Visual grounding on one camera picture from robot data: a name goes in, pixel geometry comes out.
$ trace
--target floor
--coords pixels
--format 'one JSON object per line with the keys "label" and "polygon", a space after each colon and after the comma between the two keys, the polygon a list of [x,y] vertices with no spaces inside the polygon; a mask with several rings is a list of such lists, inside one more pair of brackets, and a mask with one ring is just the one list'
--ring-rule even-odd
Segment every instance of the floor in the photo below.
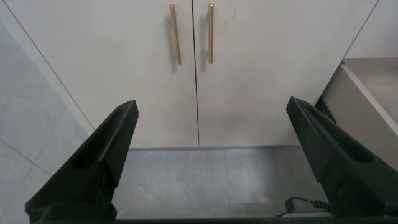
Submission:
{"label": "floor", "polygon": [[327,201],[300,146],[156,150],[129,152],[113,203],[118,218],[274,217],[292,196]]}

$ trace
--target cabinet handle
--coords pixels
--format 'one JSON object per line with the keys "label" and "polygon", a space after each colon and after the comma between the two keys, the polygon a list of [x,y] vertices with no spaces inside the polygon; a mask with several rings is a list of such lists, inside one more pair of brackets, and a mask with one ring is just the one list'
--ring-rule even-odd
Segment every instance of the cabinet handle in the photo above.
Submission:
{"label": "cabinet handle", "polygon": [[209,64],[213,63],[213,30],[214,30],[214,4],[209,4]]}
{"label": "cabinet handle", "polygon": [[170,4],[170,15],[173,24],[173,36],[174,36],[175,53],[177,54],[177,65],[181,65],[181,48],[180,48],[180,39],[178,38],[177,17],[175,16],[176,15],[175,4]]}

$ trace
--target cabinet door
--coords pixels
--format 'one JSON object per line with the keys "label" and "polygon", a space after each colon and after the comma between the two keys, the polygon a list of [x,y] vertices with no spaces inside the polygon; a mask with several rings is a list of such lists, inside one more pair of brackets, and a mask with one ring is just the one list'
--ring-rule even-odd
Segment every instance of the cabinet door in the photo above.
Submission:
{"label": "cabinet door", "polygon": [[135,99],[133,147],[198,146],[191,1],[5,2],[94,128]]}
{"label": "cabinet door", "polygon": [[193,0],[200,146],[292,144],[289,98],[318,100],[375,3]]}

